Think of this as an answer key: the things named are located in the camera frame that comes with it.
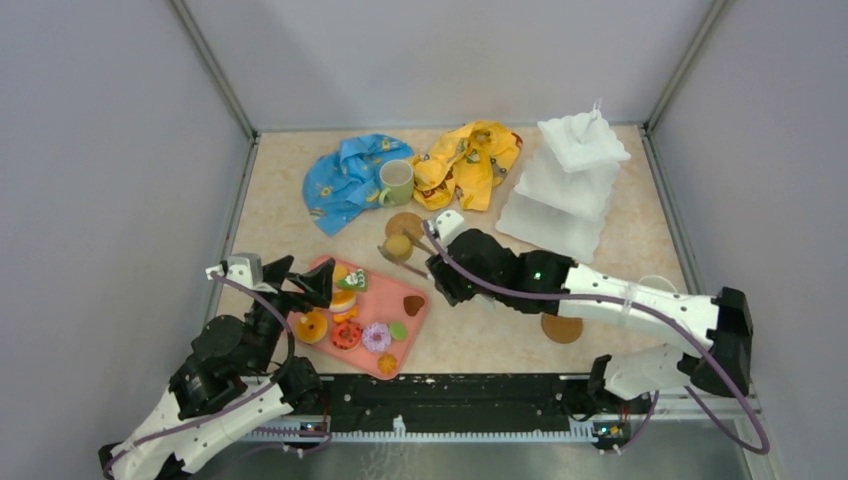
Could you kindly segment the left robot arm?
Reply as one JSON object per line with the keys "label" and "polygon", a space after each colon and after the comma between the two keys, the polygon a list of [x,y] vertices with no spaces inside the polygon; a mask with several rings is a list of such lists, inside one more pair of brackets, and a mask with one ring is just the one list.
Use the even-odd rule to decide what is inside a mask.
{"label": "left robot arm", "polygon": [[148,417],[120,442],[98,452],[107,479],[188,479],[219,452],[264,423],[319,404],[322,381],[294,353],[291,313],[330,305],[334,259],[305,273],[292,256],[267,265],[234,254],[206,269],[253,304],[245,318],[219,315],[192,340],[191,352]]}

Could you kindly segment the metal tongs white handle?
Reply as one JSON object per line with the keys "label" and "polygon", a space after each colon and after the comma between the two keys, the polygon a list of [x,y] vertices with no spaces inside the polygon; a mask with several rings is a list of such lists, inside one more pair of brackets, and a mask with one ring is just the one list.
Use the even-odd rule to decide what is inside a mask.
{"label": "metal tongs white handle", "polygon": [[[424,251],[425,253],[431,253],[431,250],[430,250],[428,247],[426,247],[426,246],[425,246],[425,245],[424,245],[421,241],[419,241],[419,240],[411,240],[411,242],[412,242],[412,243],[413,243],[413,245],[414,245],[414,250],[415,250],[415,249],[420,249],[420,250]],[[406,260],[406,261],[400,261],[400,260],[397,260],[397,259],[393,258],[392,256],[390,256],[390,255],[389,255],[389,254],[385,251],[385,249],[383,248],[383,244],[382,244],[382,245],[379,245],[379,246],[377,247],[377,250],[378,250],[378,252],[380,253],[380,255],[381,255],[384,259],[386,259],[387,261],[389,261],[389,262],[390,262],[390,263],[392,263],[393,265],[398,266],[398,267],[400,267],[400,268],[403,268],[404,270],[406,270],[406,271],[408,271],[408,272],[411,272],[411,273],[413,273],[413,274],[415,274],[415,275],[418,275],[418,276],[420,276],[420,277],[422,277],[422,278],[425,278],[426,280],[428,280],[428,281],[429,281],[430,283],[432,283],[433,285],[436,285],[436,279],[435,279],[435,277],[434,277],[434,276],[433,276],[433,275],[432,275],[429,271],[427,271],[427,270],[422,270],[422,269],[417,268],[417,267],[415,267],[415,266],[413,266],[413,265],[411,265],[411,264],[409,264],[409,263],[408,263],[408,260],[409,260],[411,257],[410,257],[408,260]]]}

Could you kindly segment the round tan muffin cake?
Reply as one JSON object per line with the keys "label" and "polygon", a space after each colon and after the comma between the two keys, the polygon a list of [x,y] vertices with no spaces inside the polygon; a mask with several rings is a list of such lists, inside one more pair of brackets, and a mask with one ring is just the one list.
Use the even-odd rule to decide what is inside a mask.
{"label": "round tan muffin cake", "polygon": [[414,245],[406,235],[393,234],[386,238],[383,248],[393,258],[406,261],[412,256]]}

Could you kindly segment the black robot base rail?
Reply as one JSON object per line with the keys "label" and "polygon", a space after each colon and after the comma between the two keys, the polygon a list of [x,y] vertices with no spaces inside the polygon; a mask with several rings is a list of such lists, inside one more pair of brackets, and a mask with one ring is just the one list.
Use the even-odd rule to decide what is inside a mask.
{"label": "black robot base rail", "polygon": [[334,433],[564,433],[578,421],[647,412],[645,394],[621,400],[592,389],[585,375],[401,374],[325,377],[295,414]]}

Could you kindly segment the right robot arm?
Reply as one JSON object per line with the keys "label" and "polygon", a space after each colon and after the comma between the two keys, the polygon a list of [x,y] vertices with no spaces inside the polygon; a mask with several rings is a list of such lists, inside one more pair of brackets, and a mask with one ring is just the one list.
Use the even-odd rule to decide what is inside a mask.
{"label": "right robot arm", "polygon": [[724,287],[714,296],[677,294],[627,282],[548,251],[516,254],[479,229],[425,236],[437,290],[455,306],[475,297],[524,314],[614,325],[660,345],[596,358],[586,397],[612,412],[643,393],[695,387],[722,397],[750,392],[753,326],[747,298]]}

